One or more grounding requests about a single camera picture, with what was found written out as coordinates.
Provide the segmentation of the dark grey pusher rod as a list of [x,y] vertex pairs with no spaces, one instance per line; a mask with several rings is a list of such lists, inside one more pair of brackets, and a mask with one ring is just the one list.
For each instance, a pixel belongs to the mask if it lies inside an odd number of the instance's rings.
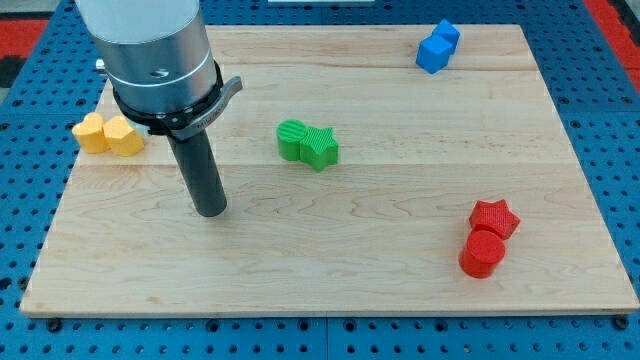
[[196,211],[203,217],[220,215],[227,199],[207,133],[186,140],[169,136],[168,142]]

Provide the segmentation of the black clamp ring mount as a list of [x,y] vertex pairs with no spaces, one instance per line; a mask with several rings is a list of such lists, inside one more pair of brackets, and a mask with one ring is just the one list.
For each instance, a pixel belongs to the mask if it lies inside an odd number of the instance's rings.
[[225,80],[212,58],[99,58],[96,69],[134,130],[178,141],[204,131],[243,89],[241,78]]

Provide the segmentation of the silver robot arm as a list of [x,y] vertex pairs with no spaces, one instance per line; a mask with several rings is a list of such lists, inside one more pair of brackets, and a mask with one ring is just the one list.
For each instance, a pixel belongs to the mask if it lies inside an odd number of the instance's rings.
[[224,79],[197,0],[77,0],[100,55],[96,66],[125,118],[167,138],[196,211],[215,217],[227,199],[206,129],[242,90]]

